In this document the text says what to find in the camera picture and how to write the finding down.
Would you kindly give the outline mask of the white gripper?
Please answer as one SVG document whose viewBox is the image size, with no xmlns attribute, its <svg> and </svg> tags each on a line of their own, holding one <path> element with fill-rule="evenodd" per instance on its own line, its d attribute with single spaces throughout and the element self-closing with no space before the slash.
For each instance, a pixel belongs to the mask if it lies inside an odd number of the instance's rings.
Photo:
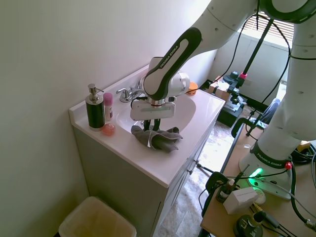
<svg viewBox="0 0 316 237">
<path fill-rule="evenodd" d="M 153 131 L 159 131 L 161 119 L 173 117 L 175 108 L 176 105 L 173 102 L 164 103 L 161 106 L 152 106 L 147 101 L 137 100 L 131 103 L 130 117 L 134 121 L 144 120 L 144 131 L 150 129 L 150 120 L 154 119 Z"/>
</svg>

